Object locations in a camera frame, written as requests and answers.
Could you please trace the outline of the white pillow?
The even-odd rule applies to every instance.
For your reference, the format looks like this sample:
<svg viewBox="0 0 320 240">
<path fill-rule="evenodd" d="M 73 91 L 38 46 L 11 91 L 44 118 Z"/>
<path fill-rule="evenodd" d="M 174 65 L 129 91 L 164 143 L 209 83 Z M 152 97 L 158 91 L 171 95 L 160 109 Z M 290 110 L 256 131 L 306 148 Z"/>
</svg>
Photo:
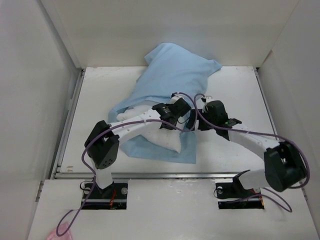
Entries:
<svg viewBox="0 0 320 240">
<path fill-rule="evenodd" d="M 143 101 L 135 105 L 129 106 L 123 113 L 118 113 L 116 119 L 118 121 L 128 120 L 136 117 L 152 108 L 157 102 Z M 180 153 L 182 144 L 180 140 L 180 132 L 176 129 L 168 130 L 165 128 L 150 130 L 130 139 L 124 143 L 123 151 L 130 153 L 129 145 L 134 145 L 140 148 L 142 153 L 146 153 L 148 148 L 156 147 L 154 151 L 162 153 L 162 151 L 169 150 L 175 153 Z"/>
</svg>

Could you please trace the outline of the light blue pillowcase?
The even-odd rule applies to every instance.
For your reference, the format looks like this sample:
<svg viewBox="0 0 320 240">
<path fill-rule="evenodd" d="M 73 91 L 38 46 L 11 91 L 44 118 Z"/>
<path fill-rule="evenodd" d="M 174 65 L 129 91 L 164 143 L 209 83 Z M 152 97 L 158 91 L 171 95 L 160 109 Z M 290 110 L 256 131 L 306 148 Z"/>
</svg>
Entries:
<svg viewBox="0 0 320 240">
<path fill-rule="evenodd" d="M 116 104 L 108 113 L 108 122 L 116 122 L 118 113 L 128 107 L 144 101 L 169 103 L 175 92 L 183 92 L 194 97 L 204 94 L 208 88 L 208 78 L 222 68 L 214 59 L 206 59 L 196 55 L 174 43 L 161 43 L 145 57 L 148 67 L 136 80 L 131 94 Z M 149 147 L 146 153 L 141 148 L 129 145 L 129 153 L 121 150 L 129 157 L 159 160 L 172 163 L 196 163 L 197 137 L 194 132 L 180 132 L 181 151 L 155 151 L 156 146 Z"/>
</svg>

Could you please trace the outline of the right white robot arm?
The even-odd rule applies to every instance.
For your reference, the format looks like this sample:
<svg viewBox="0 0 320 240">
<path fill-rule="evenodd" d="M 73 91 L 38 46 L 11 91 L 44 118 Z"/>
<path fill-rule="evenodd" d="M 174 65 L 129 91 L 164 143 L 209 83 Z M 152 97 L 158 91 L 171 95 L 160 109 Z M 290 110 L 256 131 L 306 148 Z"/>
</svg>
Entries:
<svg viewBox="0 0 320 240">
<path fill-rule="evenodd" d="M 232 178 L 226 187 L 218 184 L 222 199 L 247 197 L 254 189 L 265 187 L 277 192 L 304 187 L 310 180 L 310 168 L 305 155 L 291 140 L 271 133 L 254 132 L 240 120 L 230 118 L 224 104 L 203 93 L 197 94 L 204 106 L 191 111 L 188 128 L 198 122 L 198 130 L 215 130 L 229 142 L 238 144 L 263 160 L 259 170 L 245 170 Z"/>
</svg>

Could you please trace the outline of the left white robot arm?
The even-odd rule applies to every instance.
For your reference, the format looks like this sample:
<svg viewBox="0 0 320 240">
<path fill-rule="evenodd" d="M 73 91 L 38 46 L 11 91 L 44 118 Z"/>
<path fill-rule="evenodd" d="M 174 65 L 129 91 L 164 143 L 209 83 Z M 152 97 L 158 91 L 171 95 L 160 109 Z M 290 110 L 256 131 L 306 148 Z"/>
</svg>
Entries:
<svg viewBox="0 0 320 240">
<path fill-rule="evenodd" d="M 92 188 L 101 198 L 107 198 L 114 189 L 111 165 L 116 161 L 119 146 L 143 133 L 158 130 L 178 130 L 188 133 L 195 128 L 195 123 L 184 128 L 177 127 L 179 118 L 191 111 L 191 106 L 184 96 L 193 99 L 183 92 L 172 94 L 172 103 L 158 103 L 148 111 L 128 120 L 96 123 L 85 141 L 85 150 L 81 160 L 93 173 Z"/>
</svg>

